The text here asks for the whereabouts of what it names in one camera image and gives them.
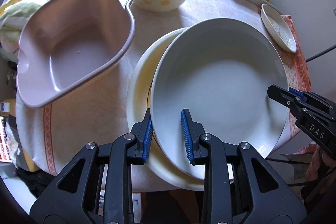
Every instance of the cord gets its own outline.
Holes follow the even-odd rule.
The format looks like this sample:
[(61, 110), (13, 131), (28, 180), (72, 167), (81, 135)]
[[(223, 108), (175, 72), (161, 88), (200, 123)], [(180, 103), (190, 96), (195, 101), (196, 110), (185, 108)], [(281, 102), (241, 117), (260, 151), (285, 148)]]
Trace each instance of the cord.
[(320, 178), (317, 178), (315, 180), (312, 180), (312, 181), (306, 181), (306, 182), (299, 182), (299, 183), (290, 183), (288, 184), (289, 187), (295, 187), (295, 186), (305, 186), (307, 183), (309, 182), (313, 182), (313, 181), (317, 181), (317, 180), (321, 180), (327, 176), (329, 176), (331, 173), (333, 173), (334, 171), (336, 170), (336, 166), (334, 168), (332, 168), (329, 172), (327, 172), (325, 175), (323, 175), (322, 177)]
[(283, 163), (286, 163), (286, 164), (307, 164), (307, 165), (309, 165), (306, 162), (301, 162), (301, 161), (296, 161), (296, 160), (278, 160), (278, 159), (272, 159), (272, 158), (266, 158), (266, 160), (283, 162)]
[(306, 62), (308, 63), (309, 61), (314, 60), (314, 59), (316, 59), (316, 58), (318, 58), (318, 57), (320, 57), (320, 56), (326, 54), (327, 52), (332, 51), (332, 50), (335, 49), (335, 48), (336, 48), (336, 45), (333, 45), (333, 46), (331, 46), (330, 48), (324, 50), (323, 52), (320, 52), (320, 53), (318, 53), (318, 54), (316, 54), (316, 55), (314, 55), (314, 56), (312, 56), (312, 57), (306, 59)]

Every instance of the plate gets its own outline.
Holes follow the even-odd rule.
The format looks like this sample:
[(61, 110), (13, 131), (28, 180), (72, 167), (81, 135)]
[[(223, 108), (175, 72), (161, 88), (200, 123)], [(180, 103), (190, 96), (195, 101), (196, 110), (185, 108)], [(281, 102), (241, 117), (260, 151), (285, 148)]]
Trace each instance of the plate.
[(277, 143), (287, 108), (267, 96), (267, 88), (288, 90), (282, 61), (271, 42), (239, 20), (215, 18), (182, 32), (156, 69), (151, 117), (156, 140), (179, 170), (204, 179), (204, 166), (186, 156), (181, 110), (223, 142), (249, 142), (263, 157)]
[[(155, 41), (142, 55), (132, 74), (128, 90), (126, 115), (129, 130), (141, 122), (149, 107), (149, 94), (156, 67), (171, 42), (187, 28), (172, 31)], [(152, 140), (148, 167), (161, 179), (187, 190), (202, 191), (204, 181), (193, 178), (176, 168), (164, 155), (155, 140)]]
[(261, 19), (275, 42), (286, 52), (296, 52), (294, 36), (286, 22), (271, 6), (261, 6)]

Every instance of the silver bolt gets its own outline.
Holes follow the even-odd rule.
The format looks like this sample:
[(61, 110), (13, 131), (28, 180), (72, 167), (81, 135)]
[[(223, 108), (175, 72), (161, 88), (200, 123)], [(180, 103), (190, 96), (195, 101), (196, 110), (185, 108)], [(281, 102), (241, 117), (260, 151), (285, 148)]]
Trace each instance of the silver bolt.
[(131, 139), (134, 138), (134, 135), (133, 135), (132, 133), (127, 133), (127, 134), (124, 135), (124, 138), (125, 138), (126, 140), (131, 140)]
[(85, 145), (86, 149), (93, 149), (95, 146), (96, 144), (94, 142), (90, 142)]
[(210, 140), (212, 138), (211, 134), (209, 133), (203, 133), (201, 137), (203, 140)]
[(250, 149), (251, 145), (247, 142), (243, 142), (240, 144), (240, 147), (243, 148), (244, 150)]

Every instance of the yellow dot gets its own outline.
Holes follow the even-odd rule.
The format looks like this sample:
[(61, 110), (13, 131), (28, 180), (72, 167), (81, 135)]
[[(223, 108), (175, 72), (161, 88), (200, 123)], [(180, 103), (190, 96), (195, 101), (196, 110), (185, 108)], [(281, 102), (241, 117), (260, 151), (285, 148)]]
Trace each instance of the yellow dot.
[(168, 5), (170, 3), (169, 0), (164, 0), (163, 2), (161, 2), (162, 5)]

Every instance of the metal screw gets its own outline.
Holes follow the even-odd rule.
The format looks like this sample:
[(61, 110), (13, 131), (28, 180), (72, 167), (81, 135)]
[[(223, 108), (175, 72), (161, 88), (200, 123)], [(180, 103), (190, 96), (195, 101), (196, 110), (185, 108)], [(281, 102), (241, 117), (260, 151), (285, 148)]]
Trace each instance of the metal screw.
[(93, 149), (95, 146), (96, 144), (94, 142), (90, 142), (85, 145), (86, 149)]
[(244, 150), (250, 149), (251, 145), (247, 142), (243, 142), (240, 144), (240, 147), (243, 148)]
[(133, 135), (132, 133), (127, 133), (127, 134), (125, 134), (124, 138), (125, 138), (126, 140), (131, 140), (131, 139), (134, 138), (134, 135)]
[(212, 138), (211, 134), (209, 133), (203, 133), (201, 137), (203, 140), (210, 140)]

